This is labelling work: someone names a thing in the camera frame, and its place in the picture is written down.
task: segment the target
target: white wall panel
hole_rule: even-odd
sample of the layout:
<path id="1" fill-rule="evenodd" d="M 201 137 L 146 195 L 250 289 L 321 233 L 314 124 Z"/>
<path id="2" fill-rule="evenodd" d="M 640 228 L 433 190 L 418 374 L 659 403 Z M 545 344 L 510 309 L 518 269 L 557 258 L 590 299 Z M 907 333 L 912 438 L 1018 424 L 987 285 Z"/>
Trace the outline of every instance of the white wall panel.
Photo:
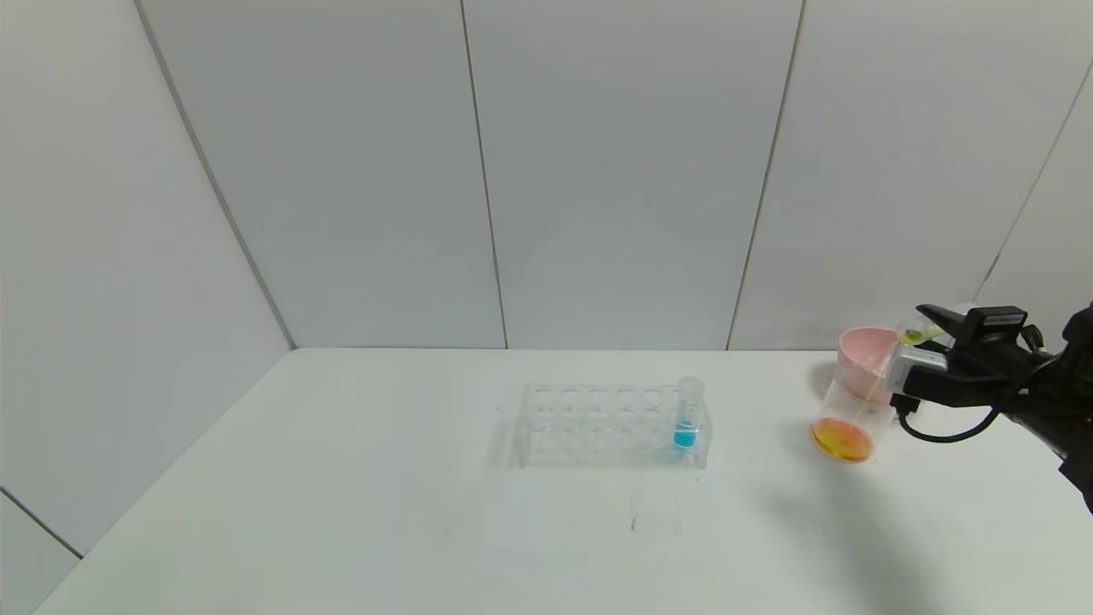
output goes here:
<path id="1" fill-rule="evenodd" d="M 1016 305 L 1063 348 L 1062 328 L 1093 300 L 1093 82 L 1074 103 L 1059 141 L 998 262 L 979 289 L 980 305 Z"/>
<path id="2" fill-rule="evenodd" d="M 798 0 L 467 0 L 513 348 L 725 348 Z"/>
<path id="3" fill-rule="evenodd" d="M 1084 0 L 811 0 L 730 347 L 969 300 L 1093 57 Z"/>
<path id="4" fill-rule="evenodd" d="M 501 347 L 458 0 L 142 0 L 299 346 Z"/>
<path id="5" fill-rule="evenodd" d="M 0 10 L 2 483 L 86 552 L 287 344 L 132 2 Z"/>
<path id="6" fill-rule="evenodd" d="M 37 523 L 0 496 L 0 608 L 31 615 L 79 560 Z"/>

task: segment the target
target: white table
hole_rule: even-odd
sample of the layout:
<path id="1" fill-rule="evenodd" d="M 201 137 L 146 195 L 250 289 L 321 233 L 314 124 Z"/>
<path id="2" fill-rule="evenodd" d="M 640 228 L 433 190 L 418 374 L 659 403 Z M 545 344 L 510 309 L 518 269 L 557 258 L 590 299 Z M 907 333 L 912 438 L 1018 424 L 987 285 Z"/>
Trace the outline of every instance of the white table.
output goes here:
<path id="1" fill-rule="evenodd" d="M 820 456 L 826 353 L 293 353 L 40 615 L 1089 613 L 1093 519 L 1001 419 Z M 709 468 L 514 468 L 525 383 L 706 381 Z M 982 411 L 924 407 L 951 433 Z"/>

